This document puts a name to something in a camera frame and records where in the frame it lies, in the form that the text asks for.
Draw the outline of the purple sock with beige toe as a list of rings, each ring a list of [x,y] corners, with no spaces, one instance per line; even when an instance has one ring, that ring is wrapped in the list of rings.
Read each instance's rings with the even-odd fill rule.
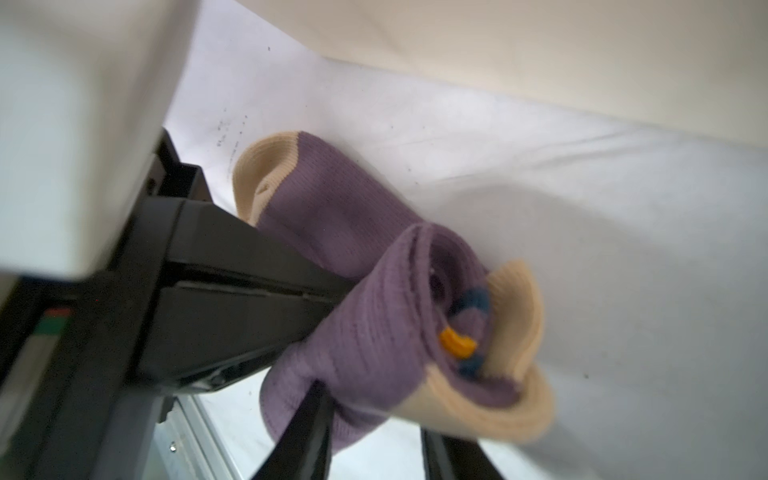
[[[549,429],[554,396],[535,363],[543,306],[522,261],[486,269],[458,234],[304,131],[251,145],[232,184],[241,220],[354,284],[267,373],[259,400],[273,439],[317,382],[335,401],[334,451],[392,417],[516,444]]]

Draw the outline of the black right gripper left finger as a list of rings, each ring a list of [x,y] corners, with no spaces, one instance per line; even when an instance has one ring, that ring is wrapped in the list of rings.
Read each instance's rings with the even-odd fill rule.
[[[315,381],[253,480],[324,480],[331,464],[333,399]]]

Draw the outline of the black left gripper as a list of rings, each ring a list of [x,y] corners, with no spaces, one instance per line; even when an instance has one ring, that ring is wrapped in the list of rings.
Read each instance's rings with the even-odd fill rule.
[[[155,155],[106,268],[75,283],[25,278],[2,311],[2,386],[19,387],[21,403],[1,445],[5,479],[140,478],[163,410],[155,388],[214,392],[270,367],[336,306],[308,294],[354,286],[218,206],[188,200],[207,198],[207,184],[168,133]],[[153,314],[167,262],[274,292],[169,287]],[[136,362],[148,386],[134,380]]]

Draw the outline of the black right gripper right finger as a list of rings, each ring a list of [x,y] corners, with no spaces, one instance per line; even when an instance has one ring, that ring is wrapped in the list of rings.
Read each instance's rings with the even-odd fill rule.
[[[427,480],[503,480],[480,445],[421,429]]]

